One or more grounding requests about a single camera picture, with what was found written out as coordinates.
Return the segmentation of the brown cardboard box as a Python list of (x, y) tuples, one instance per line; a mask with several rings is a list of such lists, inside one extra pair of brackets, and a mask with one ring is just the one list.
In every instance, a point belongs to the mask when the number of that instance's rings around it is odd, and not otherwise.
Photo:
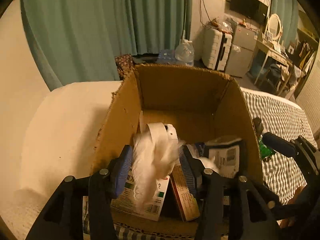
[(230, 76), (203, 68), (140, 65), (117, 90), (98, 132), (92, 171), (120, 155), (148, 122), (172, 124), (189, 144), (224, 135), (244, 141), (240, 173), (263, 181), (258, 143), (242, 91)]

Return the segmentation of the white tissue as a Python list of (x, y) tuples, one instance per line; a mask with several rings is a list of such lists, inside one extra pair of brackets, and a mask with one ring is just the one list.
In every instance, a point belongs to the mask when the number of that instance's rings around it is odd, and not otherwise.
[(133, 198), (136, 209), (143, 211), (157, 192), (157, 181), (171, 174), (179, 159), (184, 141), (152, 142), (149, 132), (136, 136), (133, 148), (132, 175), (135, 181)]

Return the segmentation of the large clear water jug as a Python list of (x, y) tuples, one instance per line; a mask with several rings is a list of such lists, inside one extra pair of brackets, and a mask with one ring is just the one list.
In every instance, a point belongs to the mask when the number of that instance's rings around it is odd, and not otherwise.
[(182, 40), (175, 49), (175, 59), (177, 63), (182, 65), (193, 66), (194, 55), (195, 51), (193, 48), (193, 43), (189, 40)]

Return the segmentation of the white suitcase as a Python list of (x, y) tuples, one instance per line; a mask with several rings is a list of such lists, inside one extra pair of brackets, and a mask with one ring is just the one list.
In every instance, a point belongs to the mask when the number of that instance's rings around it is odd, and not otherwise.
[(231, 45), (231, 34), (206, 27), (203, 38), (202, 62), (209, 69), (224, 72)]

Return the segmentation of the black wall television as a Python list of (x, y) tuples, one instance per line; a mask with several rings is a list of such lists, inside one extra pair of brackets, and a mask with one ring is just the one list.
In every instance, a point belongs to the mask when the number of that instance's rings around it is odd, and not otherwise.
[(229, 9), (259, 24), (266, 22), (268, 6), (259, 0), (231, 0)]

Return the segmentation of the teal window curtain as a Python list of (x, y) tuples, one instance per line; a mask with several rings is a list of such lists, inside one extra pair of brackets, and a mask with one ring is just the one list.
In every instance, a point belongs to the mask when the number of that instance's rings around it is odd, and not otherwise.
[(189, 35), (192, 0), (21, 0), (22, 22), (50, 90), (117, 81), (116, 56), (158, 53)]

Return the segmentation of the teal corner curtain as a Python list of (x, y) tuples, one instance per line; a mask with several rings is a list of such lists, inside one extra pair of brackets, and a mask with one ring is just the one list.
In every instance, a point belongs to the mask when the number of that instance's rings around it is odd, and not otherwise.
[(289, 47), (294, 42), (298, 28), (298, 2), (297, 0), (271, 0), (271, 14), (277, 14), (283, 26), (281, 39), (284, 46)]

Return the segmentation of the white tape roll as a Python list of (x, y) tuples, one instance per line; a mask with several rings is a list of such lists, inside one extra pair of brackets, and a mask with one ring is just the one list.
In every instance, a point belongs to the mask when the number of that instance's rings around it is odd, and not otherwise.
[(176, 129), (172, 124), (150, 123), (147, 124), (147, 128), (154, 143), (168, 140), (178, 141)]

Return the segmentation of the grey checkered bed sheet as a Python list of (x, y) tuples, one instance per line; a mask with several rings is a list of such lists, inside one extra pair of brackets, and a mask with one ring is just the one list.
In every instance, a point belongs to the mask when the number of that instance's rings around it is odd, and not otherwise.
[(126, 153), (133, 144), (142, 108), (158, 111), (178, 129), (188, 142), (201, 142), (215, 136), (237, 135), (245, 143), (240, 154), (240, 170), (235, 178), (216, 172), (206, 173), (199, 160), (182, 146), (183, 168), (197, 198), (204, 200), (195, 239), (220, 239), (223, 219), (223, 193), (231, 195), (231, 239), (306, 239), (316, 236), (319, 226), (319, 174), (316, 150), (303, 137), (286, 141), (267, 132), (267, 147), (293, 158), (307, 179), (307, 186), (295, 204), (268, 207), (254, 181), (254, 157), (259, 145), (240, 88), (231, 84), (223, 90), (186, 91), (150, 87), (142, 90), (133, 81), (124, 81), (108, 109), (95, 145), (93, 174), (89, 179), (89, 229), (91, 239), (116, 239), (111, 199), (125, 185), (129, 163)]

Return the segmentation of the brown patterned bag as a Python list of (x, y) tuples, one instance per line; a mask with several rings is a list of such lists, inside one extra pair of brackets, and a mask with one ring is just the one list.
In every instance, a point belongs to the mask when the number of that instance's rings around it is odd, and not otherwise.
[(134, 62), (131, 54), (119, 55), (114, 58), (120, 80), (125, 77), (134, 68)]

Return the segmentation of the black white labelled packet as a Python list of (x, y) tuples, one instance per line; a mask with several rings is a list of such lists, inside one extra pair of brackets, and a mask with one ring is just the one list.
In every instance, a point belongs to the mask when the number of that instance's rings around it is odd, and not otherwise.
[(204, 156), (217, 166), (218, 174), (234, 178), (239, 172), (240, 145), (242, 139), (235, 135), (224, 135), (204, 143)]

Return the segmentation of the white dressing table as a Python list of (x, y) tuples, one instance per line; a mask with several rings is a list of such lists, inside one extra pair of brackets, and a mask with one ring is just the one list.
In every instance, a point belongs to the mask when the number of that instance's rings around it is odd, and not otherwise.
[(285, 89), (290, 88), (289, 79), (295, 66), (288, 57), (257, 40), (250, 69), (253, 75), (255, 75), (256, 57), (260, 52), (265, 54), (265, 58), (257, 70), (257, 75), (254, 76), (254, 85), (265, 92), (281, 96)]

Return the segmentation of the green medicine sachet bag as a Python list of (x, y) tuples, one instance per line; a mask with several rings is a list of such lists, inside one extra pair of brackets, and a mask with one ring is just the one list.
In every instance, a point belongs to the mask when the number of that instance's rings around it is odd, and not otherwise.
[(275, 151), (269, 147), (267, 147), (263, 143), (263, 136), (261, 135), (259, 138), (259, 150), (260, 150), (260, 157), (262, 161), (268, 162), (273, 155), (275, 155)]

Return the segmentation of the white oval mirror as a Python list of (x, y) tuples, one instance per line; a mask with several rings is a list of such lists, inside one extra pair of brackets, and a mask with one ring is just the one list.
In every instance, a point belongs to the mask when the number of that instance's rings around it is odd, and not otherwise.
[(265, 35), (272, 34), (272, 40), (277, 41), (283, 33), (283, 26), (280, 17), (277, 14), (272, 14), (267, 21)]

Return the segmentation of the silver mini fridge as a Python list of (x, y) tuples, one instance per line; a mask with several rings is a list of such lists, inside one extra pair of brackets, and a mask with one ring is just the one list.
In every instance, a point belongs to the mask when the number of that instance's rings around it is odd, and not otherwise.
[(231, 76), (244, 77), (249, 71), (255, 45), (255, 32), (237, 25), (233, 32), (225, 73)]

